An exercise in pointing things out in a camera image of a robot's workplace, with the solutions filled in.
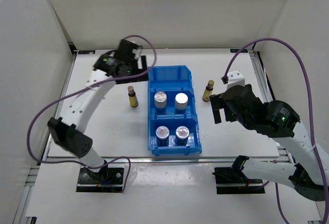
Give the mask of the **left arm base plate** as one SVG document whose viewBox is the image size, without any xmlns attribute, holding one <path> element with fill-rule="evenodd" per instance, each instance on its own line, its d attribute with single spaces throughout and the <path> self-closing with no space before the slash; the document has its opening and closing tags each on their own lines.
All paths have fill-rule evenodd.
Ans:
<svg viewBox="0 0 329 224">
<path fill-rule="evenodd" d="M 129 163 L 125 167 L 103 167 L 99 172 L 93 172 L 81 167 L 78 175 L 76 192 L 80 193 L 123 193 L 126 188 L 128 176 L 131 171 Z"/>
</svg>

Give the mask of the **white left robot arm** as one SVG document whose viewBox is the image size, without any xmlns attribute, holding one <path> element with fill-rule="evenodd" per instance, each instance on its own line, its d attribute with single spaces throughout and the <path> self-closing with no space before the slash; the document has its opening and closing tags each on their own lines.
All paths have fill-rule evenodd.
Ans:
<svg viewBox="0 0 329 224">
<path fill-rule="evenodd" d="M 88 122 L 101 100 L 116 84 L 148 79 L 142 46 L 122 39 L 115 50 L 99 56 L 87 79 L 85 91 L 78 94 L 68 110 L 59 118 L 50 118 L 48 128 L 54 142 L 74 155 L 78 163 L 90 171 L 96 183 L 107 179 L 105 160 L 93 149 L 93 141 L 84 134 Z"/>
</svg>

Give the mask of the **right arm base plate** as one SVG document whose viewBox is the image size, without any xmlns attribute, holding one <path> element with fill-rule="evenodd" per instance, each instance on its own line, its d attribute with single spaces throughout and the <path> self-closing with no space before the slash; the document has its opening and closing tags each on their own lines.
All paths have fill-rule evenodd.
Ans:
<svg viewBox="0 0 329 224">
<path fill-rule="evenodd" d="M 218 195 L 265 194 L 263 180 L 248 179 L 230 167 L 215 167 L 212 175 Z"/>
</svg>

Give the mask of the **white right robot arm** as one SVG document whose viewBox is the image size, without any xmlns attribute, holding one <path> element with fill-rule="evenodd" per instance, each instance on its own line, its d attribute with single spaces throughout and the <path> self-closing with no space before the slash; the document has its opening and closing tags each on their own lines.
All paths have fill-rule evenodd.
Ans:
<svg viewBox="0 0 329 224">
<path fill-rule="evenodd" d="M 264 179 L 295 189 L 312 201 L 324 201 L 325 193 L 319 164 L 304 124 L 294 109 L 283 101 L 262 102 L 250 84 L 236 85 L 222 94 L 210 96 L 216 124 L 221 123 L 220 109 L 228 122 L 239 122 L 247 130 L 273 139 L 291 153 L 295 164 L 278 165 L 239 155 L 231 166 L 231 178 Z"/>
</svg>

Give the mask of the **sauce jar white lid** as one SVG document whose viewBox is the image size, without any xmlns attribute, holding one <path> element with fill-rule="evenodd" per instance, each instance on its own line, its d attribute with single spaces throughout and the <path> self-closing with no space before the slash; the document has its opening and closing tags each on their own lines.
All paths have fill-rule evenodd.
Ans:
<svg viewBox="0 0 329 224">
<path fill-rule="evenodd" d="M 166 126 L 159 126 L 155 132 L 157 145 L 160 147 L 169 145 L 170 131 Z"/>
<path fill-rule="evenodd" d="M 190 131 L 186 126 L 179 126 L 175 131 L 176 145 L 185 146 L 190 136 Z"/>
</svg>

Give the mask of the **white bead jar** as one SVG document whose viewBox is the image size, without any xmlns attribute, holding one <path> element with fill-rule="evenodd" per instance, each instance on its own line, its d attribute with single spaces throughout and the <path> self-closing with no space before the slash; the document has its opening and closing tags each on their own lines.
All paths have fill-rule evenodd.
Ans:
<svg viewBox="0 0 329 224">
<path fill-rule="evenodd" d="M 178 93 L 175 96 L 175 112 L 177 114 L 183 114 L 186 111 L 188 104 L 188 96 L 185 93 Z"/>
<path fill-rule="evenodd" d="M 162 114 L 166 111 L 167 95 L 163 91 L 159 91 L 154 95 L 155 110 L 157 113 Z"/>
</svg>

